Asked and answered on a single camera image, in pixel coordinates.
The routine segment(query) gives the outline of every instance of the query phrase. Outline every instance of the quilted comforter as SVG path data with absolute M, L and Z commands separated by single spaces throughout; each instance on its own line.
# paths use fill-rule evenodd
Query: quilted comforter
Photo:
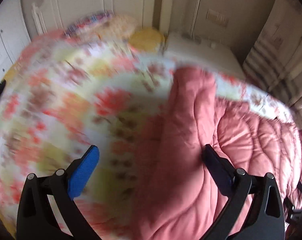
M 136 154 L 141 181 L 134 239 L 200 239 L 212 225 L 227 198 L 201 161 L 206 144 L 251 175 L 273 173 L 282 201 L 288 196 L 301 205 L 296 186 L 302 181 L 302 131 L 215 95 L 212 74 L 176 71 L 168 113 L 149 122 Z M 249 195 L 231 233 L 240 230 L 251 202 Z

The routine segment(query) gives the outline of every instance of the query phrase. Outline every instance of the floral blanket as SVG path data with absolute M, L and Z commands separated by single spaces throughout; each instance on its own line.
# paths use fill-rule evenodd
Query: floral blanket
M 103 239 L 129 238 L 136 142 L 146 120 L 165 111 L 178 64 L 121 42 L 76 44 L 59 37 L 41 36 L 25 49 L 0 101 L 0 217 L 14 234 L 27 174 L 51 175 L 96 145 L 99 164 L 75 202 Z M 217 96 L 292 121 L 289 109 L 260 89 L 215 77 Z

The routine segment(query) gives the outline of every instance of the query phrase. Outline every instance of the bed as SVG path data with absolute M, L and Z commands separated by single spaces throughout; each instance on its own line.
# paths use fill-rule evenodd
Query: bed
M 27 174 L 51 175 L 93 144 L 99 147 L 101 159 L 75 202 L 99 236 L 122 239 L 130 231 L 139 134 L 147 120 L 165 112 L 181 59 L 174 49 L 163 57 L 140 52 L 123 41 L 78 42 L 64 36 L 63 29 L 73 21 L 99 10 L 126 13 L 142 27 L 150 27 L 155 0 L 87 0 L 81 5 L 71 1 L 33 5 L 41 35 L 6 75 L 8 84 L 0 100 L 0 218 L 15 236 Z M 83 5 L 89 11 L 74 9 Z M 172 0 L 162 2 L 164 33 L 169 29 L 171 5 Z M 284 104 L 243 77 L 227 75 L 210 61 L 194 62 L 213 73 L 217 97 L 245 101 L 250 111 L 268 119 L 293 122 Z M 60 228 L 70 233 L 50 200 Z

